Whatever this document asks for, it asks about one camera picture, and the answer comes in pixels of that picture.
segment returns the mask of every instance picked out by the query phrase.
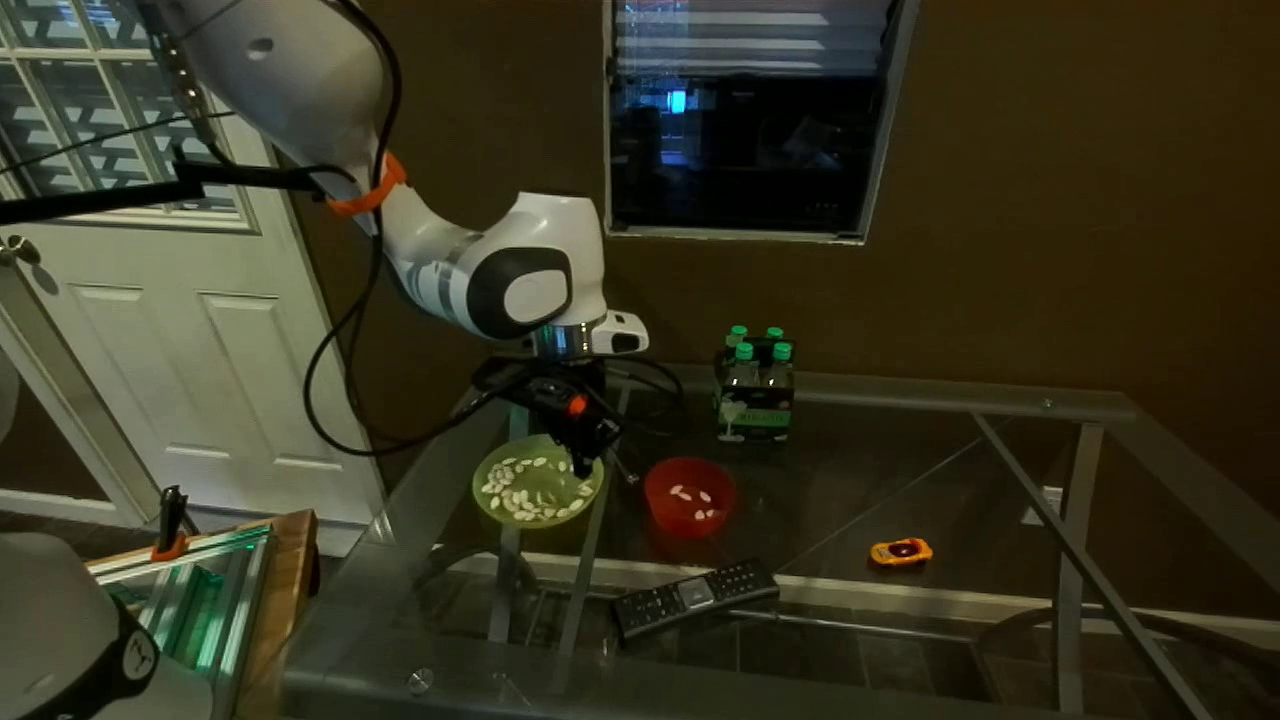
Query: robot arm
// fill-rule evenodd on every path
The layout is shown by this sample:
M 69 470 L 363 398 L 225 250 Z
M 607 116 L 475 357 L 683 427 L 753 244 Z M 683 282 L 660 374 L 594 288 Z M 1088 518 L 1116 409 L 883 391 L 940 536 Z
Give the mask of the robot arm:
M 359 203 L 373 180 L 387 72 L 377 41 L 331 0 L 141 0 L 182 64 L 314 184 Z M 519 192 L 502 218 L 468 231 L 419 192 L 381 203 L 402 292 L 475 336 L 533 336 L 542 357 L 644 352 L 640 315 L 604 300 L 601 216 L 585 194 Z

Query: green bowl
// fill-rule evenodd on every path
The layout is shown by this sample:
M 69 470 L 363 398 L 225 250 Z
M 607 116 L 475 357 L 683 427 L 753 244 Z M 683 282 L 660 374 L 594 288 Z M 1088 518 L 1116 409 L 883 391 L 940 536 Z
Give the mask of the green bowl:
M 604 487 L 604 465 L 572 475 L 572 454 L 552 435 L 501 443 L 471 470 L 471 500 L 502 529 L 561 529 L 577 518 Z

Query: beige wall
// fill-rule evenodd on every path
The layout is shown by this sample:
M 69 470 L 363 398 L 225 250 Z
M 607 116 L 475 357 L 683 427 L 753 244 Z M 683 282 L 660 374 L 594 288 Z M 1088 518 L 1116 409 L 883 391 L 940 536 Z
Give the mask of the beige wall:
M 444 216 L 489 223 L 516 187 L 601 194 L 594 0 L 366 8 L 408 72 L 394 150 Z M 774 319 L 803 369 L 1118 386 L 1280 508 L 1276 132 L 1276 0 L 922 0 L 872 246 L 614 239 L 611 296 L 671 358 Z M 342 305 L 363 255 L 305 223 Z M 377 416 L 435 420 L 475 357 L 383 292 Z M 1133 523 L 1179 529 L 1138 487 L 1111 487 L 1103 518 L 1101 552 L 1153 587 L 1217 570 L 1256 593 L 1197 533 L 1133 548 Z

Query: window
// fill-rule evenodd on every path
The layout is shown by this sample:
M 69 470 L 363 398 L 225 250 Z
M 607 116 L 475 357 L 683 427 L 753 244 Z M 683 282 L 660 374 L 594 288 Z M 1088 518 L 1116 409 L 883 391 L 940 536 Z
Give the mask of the window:
M 170 180 L 170 146 L 206 159 L 132 0 L 0 3 L 0 198 Z M 132 223 L 242 227 L 235 187 L 197 203 L 128 206 Z
M 614 0 L 607 216 L 855 239 L 911 0 Z

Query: window blinds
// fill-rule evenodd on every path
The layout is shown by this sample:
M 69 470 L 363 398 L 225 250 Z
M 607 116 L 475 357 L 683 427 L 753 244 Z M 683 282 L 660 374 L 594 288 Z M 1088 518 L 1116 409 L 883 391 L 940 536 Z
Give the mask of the window blinds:
M 614 0 L 620 75 L 879 75 L 892 0 Z

